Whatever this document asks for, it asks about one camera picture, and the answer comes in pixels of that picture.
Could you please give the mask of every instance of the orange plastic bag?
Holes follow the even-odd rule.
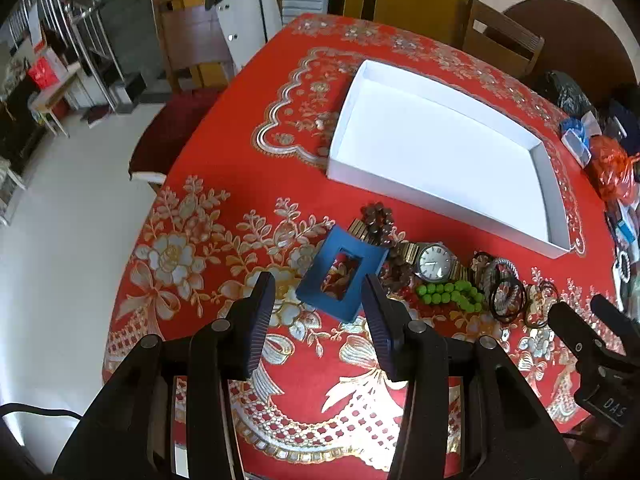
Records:
[[[640,160],[640,155],[628,156],[616,139],[604,135],[590,137],[589,150],[589,170],[601,199],[618,199],[631,205],[638,197],[634,163]]]

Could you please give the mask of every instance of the silver bracelet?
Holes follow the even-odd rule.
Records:
[[[513,277],[516,280],[518,279],[518,269],[516,269],[516,266],[513,265],[513,262],[511,260],[507,260],[506,258],[494,258],[484,268],[484,272],[482,273],[482,289],[484,290],[484,296],[487,298],[487,301],[491,295],[492,275],[498,265],[502,265],[507,269],[509,269],[509,272],[513,275]],[[501,279],[506,278],[506,273],[502,272],[500,278]],[[494,301],[494,306],[496,311],[500,310],[506,313],[507,306],[516,299],[517,293],[518,293],[517,287],[512,286],[511,291],[507,296],[507,298],[501,301],[498,301],[498,299],[496,298],[496,300]]]

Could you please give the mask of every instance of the white box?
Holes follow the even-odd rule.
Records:
[[[361,65],[338,118],[327,176],[549,258],[570,250],[542,142],[480,101],[406,70]]]

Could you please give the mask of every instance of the wooden chair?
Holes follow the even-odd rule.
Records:
[[[515,78],[528,75],[540,56],[545,44],[544,38],[480,0],[469,0],[468,5],[469,19],[462,50]],[[487,34],[476,30],[475,22],[486,25]]]
[[[194,65],[218,62],[226,78],[234,75],[233,61],[218,17],[204,5],[168,9],[181,0],[151,0],[164,69],[173,92],[180,92],[175,72]]]
[[[460,46],[467,17],[466,0],[376,0],[373,20]]]

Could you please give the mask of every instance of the wristwatch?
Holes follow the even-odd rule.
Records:
[[[399,256],[414,266],[414,273],[429,283],[460,280],[464,267],[442,242],[398,244]]]

